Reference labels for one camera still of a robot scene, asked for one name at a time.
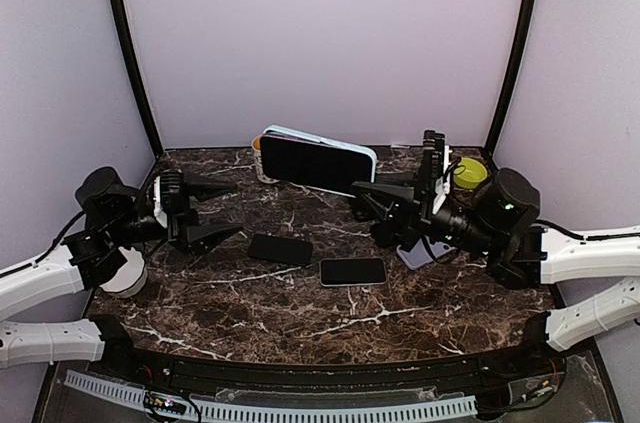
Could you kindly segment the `black phone from ring case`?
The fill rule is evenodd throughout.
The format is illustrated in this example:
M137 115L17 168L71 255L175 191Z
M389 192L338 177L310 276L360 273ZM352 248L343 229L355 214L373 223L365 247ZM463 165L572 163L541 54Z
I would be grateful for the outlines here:
M370 227L370 235L381 248L397 247L403 244L403 229L389 222L378 222Z

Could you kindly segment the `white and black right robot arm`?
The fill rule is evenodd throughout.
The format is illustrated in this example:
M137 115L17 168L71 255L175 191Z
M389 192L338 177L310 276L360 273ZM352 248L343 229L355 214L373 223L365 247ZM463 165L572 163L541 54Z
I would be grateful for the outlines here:
M444 135L427 130L415 172L353 183L352 194L375 222L376 244L403 250L417 243L447 244L485 258L488 275L511 290L589 278L619 280L572 306L529 318L525 343L510 356L517 375L530 377L545 365L548 346L562 352L639 319L638 227L576 233L542 220L539 191L510 168L493 171L475 189L471 204L459 204L449 191L462 166Z

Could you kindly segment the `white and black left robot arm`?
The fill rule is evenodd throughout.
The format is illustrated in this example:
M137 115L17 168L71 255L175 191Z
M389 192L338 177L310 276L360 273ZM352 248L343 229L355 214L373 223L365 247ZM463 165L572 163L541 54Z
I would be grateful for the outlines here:
M140 248L167 243L183 254L206 254L240 232L237 223L202 224L191 201L232 193L234 183L166 171L146 188L123 183L115 168L90 173L76 190L83 230L67 228L42 254L1 272L1 366L98 362L120 379L141 370L140 355L118 319L100 315L63 323L17 323L13 316L57 297L97 288L129 298L146 284Z

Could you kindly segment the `silver phone with dark screen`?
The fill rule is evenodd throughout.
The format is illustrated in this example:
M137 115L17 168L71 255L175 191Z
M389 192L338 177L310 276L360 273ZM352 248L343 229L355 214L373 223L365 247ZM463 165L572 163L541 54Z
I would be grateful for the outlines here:
M387 281L379 258L325 259L319 264L323 286L377 285Z

